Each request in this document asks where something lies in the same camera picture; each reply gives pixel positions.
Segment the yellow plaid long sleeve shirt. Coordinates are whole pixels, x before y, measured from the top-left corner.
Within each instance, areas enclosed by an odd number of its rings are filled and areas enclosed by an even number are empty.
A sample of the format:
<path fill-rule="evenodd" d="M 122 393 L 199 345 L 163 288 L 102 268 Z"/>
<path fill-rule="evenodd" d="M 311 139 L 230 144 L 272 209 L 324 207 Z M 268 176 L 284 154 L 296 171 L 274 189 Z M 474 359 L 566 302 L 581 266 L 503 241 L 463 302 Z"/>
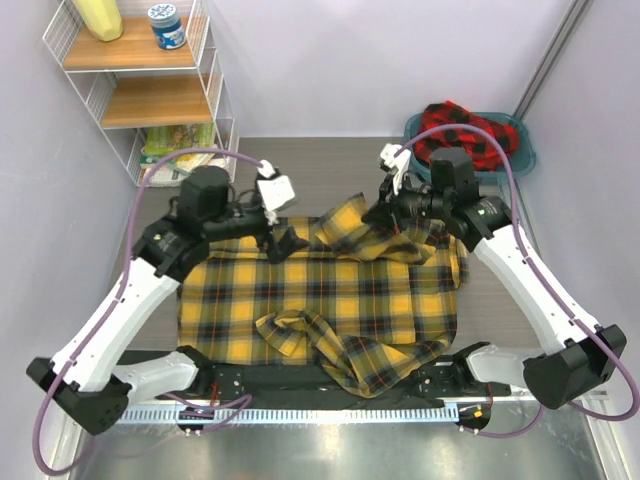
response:
<path fill-rule="evenodd" d="M 268 262 L 253 239 L 211 245 L 178 291 L 178 341 L 216 363 L 320 366 L 373 398 L 451 347 L 468 252 L 437 220 L 401 232 L 362 221 L 355 194 L 320 217 L 289 217 L 307 246 Z"/>

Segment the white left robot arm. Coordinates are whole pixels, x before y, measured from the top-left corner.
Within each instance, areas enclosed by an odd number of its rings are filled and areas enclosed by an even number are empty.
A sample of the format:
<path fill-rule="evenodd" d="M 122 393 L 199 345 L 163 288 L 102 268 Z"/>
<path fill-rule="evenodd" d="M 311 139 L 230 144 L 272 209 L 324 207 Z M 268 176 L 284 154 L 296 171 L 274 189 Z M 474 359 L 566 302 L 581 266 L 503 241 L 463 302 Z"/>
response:
<path fill-rule="evenodd" d="M 39 357 L 27 375 L 87 433 L 110 429 L 125 410 L 173 392 L 205 397 L 212 362 L 191 346 L 133 365 L 119 360 L 153 311 L 204 262 L 213 242 L 252 237 L 277 264 L 306 247 L 293 228 L 276 238 L 278 212 L 295 199 L 288 176 L 262 162 L 246 203 L 229 198 L 226 170 L 196 168 L 170 211 L 149 225 L 132 248 L 119 282 L 76 336 L 53 358 Z"/>

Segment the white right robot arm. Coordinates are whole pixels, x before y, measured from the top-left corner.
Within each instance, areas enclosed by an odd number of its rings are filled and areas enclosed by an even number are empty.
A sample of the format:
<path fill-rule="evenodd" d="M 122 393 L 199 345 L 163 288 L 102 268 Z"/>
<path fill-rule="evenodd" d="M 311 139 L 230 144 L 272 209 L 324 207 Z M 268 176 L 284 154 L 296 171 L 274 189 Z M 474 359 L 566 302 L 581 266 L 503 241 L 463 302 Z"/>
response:
<path fill-rule="evenodd" d="M 540 344 L 528 350 L 480 342 L 462 350 L 451 371 L 455 389 L 472 395 L 489 382 L 509 384 L 556 410 L 605 383 L 627 343 L 621 329 L 602 327 L 559 284 L 524 230 L 513 223 L 506 203 L 481 194 L 463 149 L 437 150 L 428 186 L 412 186 L 406 176 L 410 158 L 397 144 L 382 148 L 380 167 L 386 176 L 363 221 L 393 232 L 414 220 L 443 222 L 502 282 Z"/>

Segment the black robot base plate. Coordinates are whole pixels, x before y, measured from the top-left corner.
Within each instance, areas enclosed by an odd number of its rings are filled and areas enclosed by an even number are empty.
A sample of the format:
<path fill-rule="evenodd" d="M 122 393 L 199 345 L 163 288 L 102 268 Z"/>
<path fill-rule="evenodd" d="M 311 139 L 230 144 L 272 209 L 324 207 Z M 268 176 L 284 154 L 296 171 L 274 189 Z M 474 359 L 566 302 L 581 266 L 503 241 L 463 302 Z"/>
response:
<path fill-rule="evenodd" d="M 440 407 L 446 400 L 470 402 L 511 395 L 506 384 L 473 380 L 455 355 L 429 362 L 390 389 L 364 398 L 347 392 L 320 366 L 245 366 L 214 364 L 199 392 L 174 394 L 188 401 L 227 403 L 244 394 L 253 409 L 278 410 L 400 410 Z"/>

